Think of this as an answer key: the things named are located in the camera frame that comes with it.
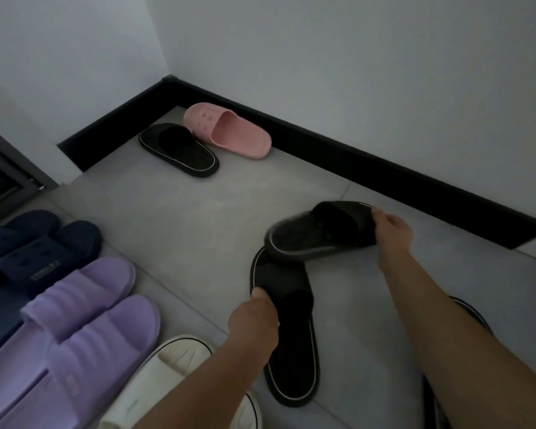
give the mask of black baseboard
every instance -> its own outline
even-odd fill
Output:
[[[178,106],[211,102],[264,128],[272,146],[475,235],[513,249],[536,238],[536,218],[386,159],[167,77],[59,147],[85,171]]]

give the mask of forearm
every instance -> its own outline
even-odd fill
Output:
[[[536,375],[450,300],[410,253],[390,253],[383,271],[453,427],[536,428]]]
[[[226,429],[264,364],[256,349],[229,338],[135,427]]]

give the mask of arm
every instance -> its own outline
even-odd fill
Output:
[[[413,232],[373,209],[379,267],[455,429],[536,429],[536,374],[457,306],[410,253]]]
[[[229,319],[229,338],[135,426],[136,429],[226,429],[246,390],[278,344],[278,315],[255,288]]]

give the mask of tile grout line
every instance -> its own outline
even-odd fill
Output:
[[[345,195],[345,193],[347,192],[348,188],[350,187],[351,185],[351,182],[348,184],[347,188],[345,189],[345,191],[343,192],[343,195],[341,198],[343,198],[343,196]],[[68,210],[66,210],[64,207],[60,206],[58,203],[56,203],[53,199],[51,199],[47,193],[46,195],[44,196],[46,198],[46,200],[50,201],[51,203],[53,203],[55,206],[57,206],[58,208],[60,208],[61,210],[63,210],[67,215],[69,215],[71,218],[73,218],[74,220],[77,221],[77,217],[75,217],[73,214],[71,214]],[[120,255],[122,255],[125,259],[128,259],[129,262],[132,262],[136,268],[138,268],[139,270],[141,270],[144,274],[147,274],[151,279],[153,279],[153,281],[155,281],[159,286],[161,286],[164,290],[166,290],[168,293],[170,293],[171,295],[173,295],[175,298],[177,298],[179,301],[181,301],[183,304],[186,305],[186,307],[188,307],[189,309],[193,310],[194,312],[196,312],[200,317],[202,317],[203,319],[205,319],[209,324],[211,324],[212,326],[214,326],[218,331],[220,331],[223,335],[227,336],[228,337],[228,333],[226,331],[224,331],[221,327],[219,327],[215,322],[213,322],[208,316],[204,315],[203,313],[200,312],[200,310],[197,310],[195,307],[193,307],[190,303],[188,303],[187,301],[185,301],[184,298],[181,298],[181,296],[177,295],[175,292],[173,292],[171,289],[169,289],[168,287],[166,287],[163,283],[161,283],[159,280],[157,280],[153,275],[151,275],[147,270],[145,270],[143,267],[139,266],[139,264],[137,264],[136,262],[134,262],[133,260],[129,259],[129,257],[125,256],[120,250],[116,249],[112,244],[110,244],[107,239],[103,239],[103,242],[105,244],[107,244],[109,247],[111,247],[113,250],[115,250],[116,252],[118,252]],[[322,411],[324,411],[326,414],[328,414],[330,417],[332,417],[334,420],[336,420],[337,422],[339,422],[340,424],[342,424],[343,426],[345,426],[346,428],[348,429],[352,429],[350,425],[346,424],[339,416],[337,416],[336,414],[332,413],[331,411],[329,411],[326,407],[324,407],[319,401],[317,400],[313,400],[312,401],[314,403],[314,405],[316,405],[317,407],[319,407]]]

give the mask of slide sandal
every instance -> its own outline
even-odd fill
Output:
[[[250,269],[250,292],[263,288],[278,311],[278,346],[264,367],[272,396],[288,407],[314,397],[320,383],[320,361],[311,311],[314,295],[302,263],[276,263],[264,248]]]
[[[24,323],[0,348],[0,417],[46,373],[46,353],[125,298],[135,268],[120,257],[94,260],[21,309]]]
[[[0,257],[59,229],[59,218],[48,210],[30,210],[0,226]]]
[[[83,428],[115,398],[155,347],[157,306],[125,298],[46,354],[47,373],[1,420],[0,429]]]
[[[349,201],[318,203],[274,224],[264,237],[272,257],[296,262],[374,244],[372,207]]]
[[[470,304],[465,303],[459,298],[454,296],[450,297],[455,303],[463,308],[476,322],[481,324],[486,331],[492,334],[489,324],[486,323],[481,314],[474,309]],[[447,418],[445,411],[441,408],[441,404],[434,396],[433,390],[427,381],[427,378],[423,377],[423,406],[425,407],[425,428],[427,429],[451,429],[449,419]]]
[[[175,123],[151,125],[139,134],[139,143],[156,157],[195,177],[208,177],[218,170],[220,162],[191,131]]]
[[[212,346],[190,335],[158,346],[101,418],[98,429],[132,429],[213,352]],[[251,393],[243,398],[229,429],[262,429],[260,407]]]
[[[264,158],[272,147],[270,134],[264,129],[211,103],[189,107],[183,124],[200,140],[247,158]]]
[[[97,226],[74,221],[0,258],[0,345],[20,327],[20,307],[96,259],[101,243]]]

